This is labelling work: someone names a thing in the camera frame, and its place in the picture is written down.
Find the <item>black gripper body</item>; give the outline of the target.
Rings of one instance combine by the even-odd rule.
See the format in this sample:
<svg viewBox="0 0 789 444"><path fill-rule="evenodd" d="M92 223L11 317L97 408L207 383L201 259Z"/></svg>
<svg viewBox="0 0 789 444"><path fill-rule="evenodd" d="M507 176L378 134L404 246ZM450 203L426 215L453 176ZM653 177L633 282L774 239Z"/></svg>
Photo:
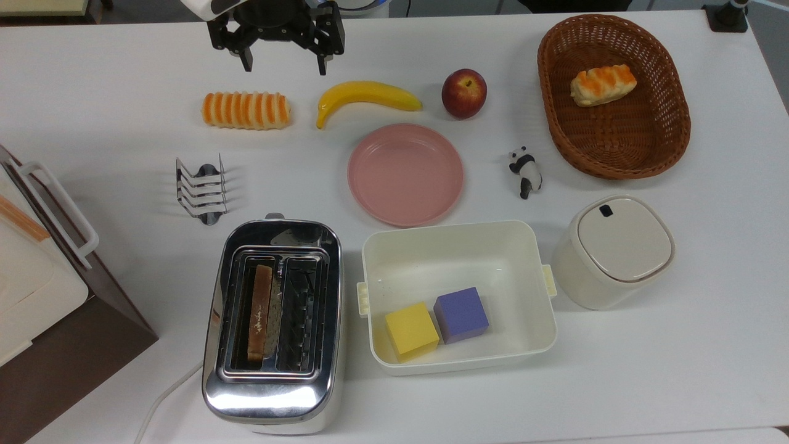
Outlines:
<svg viewBox="0 0 789 444"><path fill-rule="evenodd" d="M256 40L301 42L311 32L311 16L304 1L247 1L233 10L237 34L246 43Z"/></svg>

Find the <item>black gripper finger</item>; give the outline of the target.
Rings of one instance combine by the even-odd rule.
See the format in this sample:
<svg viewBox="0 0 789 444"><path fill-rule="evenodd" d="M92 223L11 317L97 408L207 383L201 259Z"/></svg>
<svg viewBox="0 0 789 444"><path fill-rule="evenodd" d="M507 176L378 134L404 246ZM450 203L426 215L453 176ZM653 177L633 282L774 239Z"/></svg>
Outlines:
<svg viewBox="0 0 789 444"><path fill-rule="evenodd" d="M255 28L240 22L234 31L228 30L229 12L223 12L219 17L206 23L211 45L217 50L228 50L242 62L244 70L253 70L253 54L249 47L255 42Z"/></svg>
<svg viewBox="0 0 789 444"><path fill-rule="evenodd" d="M317 58L319 75L327 73L327 62L346 48L346 33L337 2L301 2L305 27L300 31L300 47Z"/></svg>

